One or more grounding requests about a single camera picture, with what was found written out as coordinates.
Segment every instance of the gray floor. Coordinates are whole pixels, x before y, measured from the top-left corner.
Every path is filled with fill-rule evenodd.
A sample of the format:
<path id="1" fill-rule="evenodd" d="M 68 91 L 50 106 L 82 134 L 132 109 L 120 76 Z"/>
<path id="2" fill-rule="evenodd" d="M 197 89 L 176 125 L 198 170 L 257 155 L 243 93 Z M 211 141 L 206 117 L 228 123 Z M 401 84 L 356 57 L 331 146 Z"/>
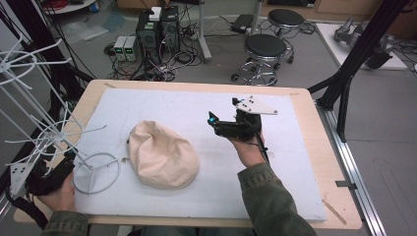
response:
<path id="1" fill-rule="evenodd" d="M 111 61 L 103 54 L 104 47 L 118 35 L 134 33 L 136 22 L 121 19 L 110 9 L 95 15 L 80 11 L 60 19 L 63 25 L 87 21 L 86 24 L 93 27 L 105 26 L 110 18 L 113 19 L 110 32 L 92 41 L 71 44 L 87 67 L 101 79 L 112 73 Z M 207 29 L 221 21 L 221 18 L 207 19 Z M 227 24 L 216 24 L 215 28 L 220 30 L 208 34 L 232 33 Z M 244 35 L 207 37 L 212 60 L 179 69 L 174 82 L 243 85 L 241 81 L 231 82 L 230 76 L 247 58 L 243 52 L 244 39 Z M 306 89 L 337 71 L 337 64 L 316 32 L 312 35 L 299 33 L 291 42 L 295 45 L 295 59 L 293 64 L 281 64 L 277 87 Z M 316 92 L 313 98 L 322 94 L 322 91 Z M 47 97 L 42 100 L 47 104 Z M 351 85 L 346 138 L 387 235 L 417 235 L 416 102 L 417 78 L 410 71 L 360 70 Z M 1 119 L 1 140 L 5 140 L 16 132 L 6 130 L 7 125 L 3 125 L 3 117 Z M 13 149 L 6 149 L 3 144 L 0 148 L 2 163 L 14 156 Z M 40 232 L 34 225 L 15 222 L 13 212 L 11 210 L 0 223 L 1 235 L 37 235 Z M 114 225 L 95 225 L 91 235 L 116 235 L 116 232 Z M 357 231 L 318 230 L 318 234 L 368 235 L 366 227 Z"/>

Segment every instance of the person's arm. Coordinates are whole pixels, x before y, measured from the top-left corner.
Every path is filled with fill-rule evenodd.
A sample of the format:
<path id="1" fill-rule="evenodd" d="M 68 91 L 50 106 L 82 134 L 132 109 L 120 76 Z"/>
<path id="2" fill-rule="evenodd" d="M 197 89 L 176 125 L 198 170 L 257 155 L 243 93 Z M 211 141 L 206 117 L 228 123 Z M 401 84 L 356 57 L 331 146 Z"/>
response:
<path id="1" fill-rule="evenodd" d="M 72 180 L 73 174 L 70 174 L 60 189 L 46 196 L 38 196 L 39 200 L 53 211 L 42 236 L 87 235 L 89 219 L 77 212 Z"/>
<path id="2" fill-rule="evenodd" d="M 290 193 L 266 164 L 258 146 L 230 141 L 247 167 L 238 177 L 243 202 L 257 234 L 316 235 L 311 225 L 297 213 Z"/>

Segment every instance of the wooden table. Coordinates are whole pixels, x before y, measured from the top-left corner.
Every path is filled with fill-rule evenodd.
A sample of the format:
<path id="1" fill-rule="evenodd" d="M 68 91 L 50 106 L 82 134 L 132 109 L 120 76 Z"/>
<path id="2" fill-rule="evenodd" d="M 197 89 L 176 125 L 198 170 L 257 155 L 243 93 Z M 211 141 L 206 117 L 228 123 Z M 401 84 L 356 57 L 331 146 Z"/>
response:
<path id="1" fill-rule="evenodd" d="M 307 152 L 318 186 L 323 198 L 328 220 L 312 222 L 314 228 L 328 229 L 359 229 L 362 226 L 359 213 L 347 188 L 339 188 L 335 181 L 344 180 L 330 145 L 326 130 L 319 117 L 316 106 L 306 89 L 303 88 L 269 88 L 244 87 L 205 84 L 155 83 L 155 82 L 125 82 L 95 80 L 89 83 L 85 93 L 74 110 L 76 117 L 85 117 L 100 101 L 106 89 L 157 89 L 183 91 L 215 91 L 251 94 L 271 94 L 288 96 L 297 116 L 301 133 L 304 137 Z M 89 117 L 83 120 L 86 124 Z M 49 212 L 40 205 L 44 212 Z M 15 220 L 32 222 L 32 220 L 17 210 Z M 173 217 L 137 217 L 121 215 L 90 215 L 91 224 L 124 224 L 124 225 L 184 225 L 184 226 L 214 226 L 214 227 L 251 227 L 250 220 L 243 219 L 214 219 L 214 218 L 173 218 Z"/>

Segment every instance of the hand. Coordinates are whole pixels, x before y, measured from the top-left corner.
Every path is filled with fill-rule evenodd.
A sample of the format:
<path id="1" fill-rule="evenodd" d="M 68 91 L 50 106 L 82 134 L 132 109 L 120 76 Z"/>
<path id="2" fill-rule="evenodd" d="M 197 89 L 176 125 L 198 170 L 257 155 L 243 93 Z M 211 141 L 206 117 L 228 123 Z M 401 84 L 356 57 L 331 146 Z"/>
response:
<path id="1" fill-rule="evenodd" d="M 265 163 L 264 157 L 261 154 L 256 137 L 251 140 L 243 142 L 240 140 L 229 139 L 234 145 L 239 155 L 240 161 L 247 167 L 257 164 Z"/>
<path id="2" fill-rule="evenodd" d="M 74 174 L 71 173 L 64 180 L 61 188 L 46 196 L 37 196 L 37 198 L 52 211 L 77 211 L 75 201 L 76 189 L 72 185 L 73 178 Z"/>

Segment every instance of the crumpled fabric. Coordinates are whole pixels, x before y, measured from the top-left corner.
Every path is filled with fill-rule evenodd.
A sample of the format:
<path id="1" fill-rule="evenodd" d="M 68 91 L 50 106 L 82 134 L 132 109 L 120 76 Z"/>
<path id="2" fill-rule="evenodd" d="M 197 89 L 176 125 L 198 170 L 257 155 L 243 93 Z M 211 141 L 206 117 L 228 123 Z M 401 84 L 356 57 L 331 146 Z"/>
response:
<path id="1" fill-rule="evenodd" d="M 184 188 L 199 172 L 199 158 L 190 142 L 154 121 L 135 126 L 128 150 L 141 182 L 157 189 Z"/>

